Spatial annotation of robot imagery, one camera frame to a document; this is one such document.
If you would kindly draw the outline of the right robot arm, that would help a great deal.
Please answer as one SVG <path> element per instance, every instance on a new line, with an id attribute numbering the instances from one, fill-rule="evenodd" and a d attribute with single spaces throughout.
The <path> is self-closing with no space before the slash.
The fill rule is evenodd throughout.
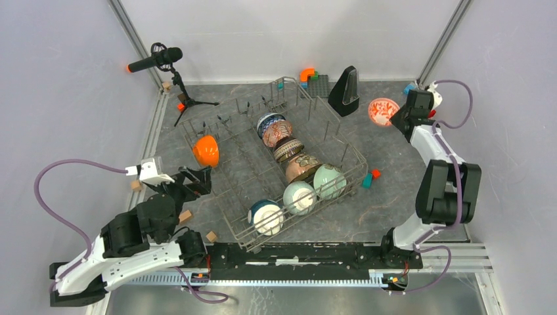
<path id="1" fill-rule="evenodd" d="M 252 93 L 183 124 L 197 162 L 208 165 L 212 200 L 235 242 L 257 252 L 275 241 L 318 240 L 307 220 L 325 213 L 337 222 L 355 211 L 351 197 L 373 176 L 364 156 L 341 134 L 338 115 L 300 87 L 255 101 Z M 379 250 L 381 263 L 399 266 L 440 230 L 468 222 L 481 171 L 456 157 L 430 122 L 411 129 L 426 172 L 415 212 Z"/>

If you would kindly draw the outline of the white bowl orange pattern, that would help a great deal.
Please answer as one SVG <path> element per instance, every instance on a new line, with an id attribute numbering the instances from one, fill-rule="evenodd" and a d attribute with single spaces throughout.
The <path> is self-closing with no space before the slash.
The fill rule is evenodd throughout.
<path id="1" fill-rule="evenodd" d="M 399 105 L 390 98 L 376 98 L 368 105 L 368 117 L 380 127 L 389 127 L 390 119 L 399 109 Z"/>

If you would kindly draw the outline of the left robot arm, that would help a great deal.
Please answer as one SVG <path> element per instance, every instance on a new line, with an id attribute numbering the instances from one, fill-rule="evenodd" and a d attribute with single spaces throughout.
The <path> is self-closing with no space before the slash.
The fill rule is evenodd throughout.
<path id="1" fill-rule="evenodd" d="M 91 305 L 139 276 L 201 267 L 208 255 L 201 234 L 188 229 L 176 236 L 175 230 L 183 204 L 210 193 L 211 172 L 211 167 L 181 167 L 167 175 L 151 162 L 127 167 L 128 176 L 137 176 L 155 194 L 116 215 L 72 261 L 51 263 L 50 306 Z"/>

